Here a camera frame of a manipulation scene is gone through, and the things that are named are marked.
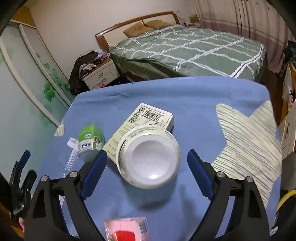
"white jar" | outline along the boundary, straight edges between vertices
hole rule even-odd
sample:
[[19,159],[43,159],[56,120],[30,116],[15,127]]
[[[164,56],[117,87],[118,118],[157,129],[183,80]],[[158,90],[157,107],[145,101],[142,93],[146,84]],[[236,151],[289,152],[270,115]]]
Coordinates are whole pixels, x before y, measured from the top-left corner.
[[119,142],[116,164],[122,177],[133,186],[158,188],[170,182],[179,170],[179,144],[161,127],[138,126]]

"headboard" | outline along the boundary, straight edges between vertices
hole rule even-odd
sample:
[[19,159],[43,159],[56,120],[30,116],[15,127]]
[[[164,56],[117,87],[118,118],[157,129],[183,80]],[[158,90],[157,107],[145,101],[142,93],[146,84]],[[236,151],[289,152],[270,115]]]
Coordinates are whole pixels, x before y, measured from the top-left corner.
[[96,40],[101,49],[105,49],[109,52],[109,46],[115,46],[120,41],[127,39],[127,36],[124,35],[123,31],[132,25],[142,22],[145,23],[151,20],[160,19],[164,22],[171,24],[180,24],[177,15],[174,12],[159,12],[155,14],[150,14],[138,18],[134,18],[123,23],[118,23],[111,28],[108,28],[100,33],[96,34]]

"pink carton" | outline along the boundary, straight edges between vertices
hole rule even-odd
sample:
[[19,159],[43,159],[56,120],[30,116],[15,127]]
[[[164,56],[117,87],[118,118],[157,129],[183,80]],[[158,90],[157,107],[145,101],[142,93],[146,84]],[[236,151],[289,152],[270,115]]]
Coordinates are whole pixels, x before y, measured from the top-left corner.
[[108,241],[151,241],[146,217],[104,221]]

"brown pillow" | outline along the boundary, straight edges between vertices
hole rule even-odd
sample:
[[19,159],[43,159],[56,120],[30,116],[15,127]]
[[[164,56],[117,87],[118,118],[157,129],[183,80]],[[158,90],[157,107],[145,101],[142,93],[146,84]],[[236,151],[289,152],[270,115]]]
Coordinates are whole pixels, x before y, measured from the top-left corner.
[[145,32],[148,32],[150,30],[154,30],[153,28],[146,27],[142,23],[136,23],[133,26],[129,27],[128,29],[124,30],[123,33],[128,37],[136,37],[140,34],[143,34]]
[[172,26],[171,23],[163,22],[162,20],[152,20],[147,23],[145,23],[146,26],[154,28],[154,29],[161,29],[168,26]]

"green bedspread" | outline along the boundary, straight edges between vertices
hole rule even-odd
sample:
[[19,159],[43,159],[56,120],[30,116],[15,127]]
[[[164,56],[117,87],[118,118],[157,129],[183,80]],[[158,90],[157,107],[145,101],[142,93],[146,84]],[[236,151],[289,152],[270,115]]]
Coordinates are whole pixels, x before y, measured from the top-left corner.
[[126,39],[109,52],[116,65],[146,80],[195,75],[255,80],[266,50],[235,34],[175,25]]

